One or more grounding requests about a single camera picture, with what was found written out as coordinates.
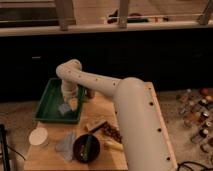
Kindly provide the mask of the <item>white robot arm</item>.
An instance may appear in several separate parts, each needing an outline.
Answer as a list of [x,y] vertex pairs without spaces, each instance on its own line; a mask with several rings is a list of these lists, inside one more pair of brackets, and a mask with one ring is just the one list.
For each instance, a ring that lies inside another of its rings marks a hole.
[[165,123],[145,82],[112,78],[81,70],[72,59],[56,68],[67,91],[73,83],[112,98],[129,171],[176,171],[177,163]]

